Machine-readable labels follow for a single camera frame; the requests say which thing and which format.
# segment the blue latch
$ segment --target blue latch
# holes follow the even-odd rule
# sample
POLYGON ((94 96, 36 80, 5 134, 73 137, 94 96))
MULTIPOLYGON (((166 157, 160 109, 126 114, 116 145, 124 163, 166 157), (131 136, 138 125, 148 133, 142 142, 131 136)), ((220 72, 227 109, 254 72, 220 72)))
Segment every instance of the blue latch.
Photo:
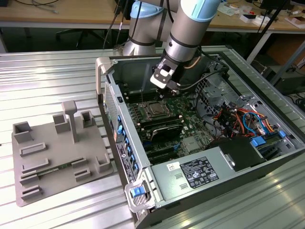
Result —
POLYGON ((286 134, 285 134, 285 132, 284 132, 283 130, 280 130, 280 131, 278 132, 278 134, 280 135, 281 138, 286 137, 286 134))
POLYGON ((133 163, 135 161, 135 157, 134 157, 134 155, 132 154, 131 155, 131 158, 130 158, 130 163, 133 163))
POLYGON ((123 125, 119 125, 119 128, 118 128, 118 134, 121 134, 123 131, 123 125))
POLYGON ((130 146, 127 147, 128 156, 132 154, 132 148, 130 146))
POLYGON ((135 187, 134 189, 131 190, 131 193, 133 198, 139 197, 145 194, 145 189, 142 186, 135 187))
POLYGON ((252 143, 252 145, 253 145, 254 147, 257 147, 257 146, 260 146, 260 145, 262 145, 262 144, 265 144, 266 141, 263 139, 263 137, 260 136, 260 137, 254 137, 254 138, 252 138, 251 143, 252 143))
POLYGON ((136 173, 139 171, 139 166, 137 163, 134 164, 133 169, 136 173))

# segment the orange wire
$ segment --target orange wire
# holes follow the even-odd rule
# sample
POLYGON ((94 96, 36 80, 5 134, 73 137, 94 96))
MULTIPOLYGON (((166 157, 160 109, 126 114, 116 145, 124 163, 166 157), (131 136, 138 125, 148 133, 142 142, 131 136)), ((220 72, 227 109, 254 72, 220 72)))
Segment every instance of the orange wire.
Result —
MULTIPOLYGON (((240 108, 240 109, 238 109, 238 110, 241 111, 241 112, 244 112, 244 113, 252 112, 252 113, 254 113, 254 114, 260 115, 261 117, 264 117, 264 115, 262 115, 262 114, 260 114, 260 113, 258 113, 258 112, 256 112, 256 111, 248 111, 248 110, 245 110, 245 109, 243 109, 243 108, 240 108)), ((268 122, 267 119, 266 119, 265 126, 267 127, 267 129, 268 129, 270 132, 274 132, 274 130, 273 130, 272 127, 270 126, 270 124, 269 124, 269 122, 268 122)))
POLYGON ((238 122, 239 122, 239 125, 240 125, 241 128, 242 128, 242 133, 244 134, 244 125, 242 124, 242 121, 240 120, 240 118, 239 118, 237 112, 235 112, 235 113, 236 113, 236 118, 237 118, 237 120, 238 120, 238 122))

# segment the blue tab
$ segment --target blue tab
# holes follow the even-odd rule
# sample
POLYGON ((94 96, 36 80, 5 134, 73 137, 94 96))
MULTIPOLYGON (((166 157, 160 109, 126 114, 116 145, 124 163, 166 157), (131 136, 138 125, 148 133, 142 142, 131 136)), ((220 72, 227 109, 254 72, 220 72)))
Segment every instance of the blue tab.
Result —
POLYGON ((128 146, 127 151, 128 151, 128 156, 130 156, 132 154, 132 148, 130 146, 128 146))
POLYGON ((134 167, 134 170, 135 170, 135 171, 139 170, 139 167, 138 167, 138 164, 137 164, 137 163, 135 163, 133 167, 134 167))
POLYGON ((142 186, 135 187, 134 189, 131 190, 131 193, 133 198, 139 197, 145 194, 145 189, 142 186))
POLYGON ((122 125, 120 125, 120 126, 119 126, 119 128, 118 128, 118 134, 121 134, 121 133, 122 133, 122 131, 123 131, 123 126, 122 126, 122 125))
POLYGON ((281 138, 286 137, 286 134, 285 134, 285 132, 284 132, 283 130, 280 130, 280 131, 278 132, 278 134, 281 136, 281 138))
POLYGON ((254 137, 254 138, 252 138, 251 143, 252 143, 252 145, 253 145, 254 147, 257 147, 257 146, 260 146, 260 145, 262 145, 262 144, 265 144, 266 141, 263 139, 263 137, 260 136, 260 137, 254 137))

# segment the floor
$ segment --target floor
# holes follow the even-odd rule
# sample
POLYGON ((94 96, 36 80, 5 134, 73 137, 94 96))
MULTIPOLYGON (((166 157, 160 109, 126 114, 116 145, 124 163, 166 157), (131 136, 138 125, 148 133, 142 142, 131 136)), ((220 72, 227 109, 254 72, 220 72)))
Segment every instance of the floor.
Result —
MULTIPOLYGON (((30 28, 30 38, 26 38, 23 28, 2 28, 3 39, 7 46, 8 52, 41 52, 41 51, 69 51, 75 50, 80 32, 64 34, 60 40, 56 40, 56 32, 63 29, 46 29, 46 28, 30 28)), ((106 31, 95 31, 97 34, 104 36, 106 31)), ((128 38, 128 31, 122 30, 118 39, 118 44, 123 43, 128 38)), ((112 30, 108 37, 106 48, 112 48, 115 45, 118 31, 112 30)), ((231 45, 236 51, 244 56, 251 44, 253 37, 249 34, 215 32, 209 36, 205 45, 231 45)), ((84 37, 81 43, 81 50, 102 49, 103 42, 95 37, 88 35, 84 37)), ((258 55, 257 60, 263 64, 275 64, 267 55, 258 55)))

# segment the green circuit board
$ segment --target green circuit board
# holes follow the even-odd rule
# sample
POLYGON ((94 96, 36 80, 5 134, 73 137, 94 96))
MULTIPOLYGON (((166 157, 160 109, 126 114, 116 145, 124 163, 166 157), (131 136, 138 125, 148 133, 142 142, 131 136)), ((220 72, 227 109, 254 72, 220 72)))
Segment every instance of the green circuit board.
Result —
POLYGON ((200 152, 215 139, 196 111, 191 110, 190 98, 186 96, 127 104, 127 106, 152 164, 200 152), (153 123, 153 128, 146 123, 153 123), (179 129, 173 136, 169 131, 164 137, 153 140, 154 130, 168 126, 179 126, 181 131, 179 129))

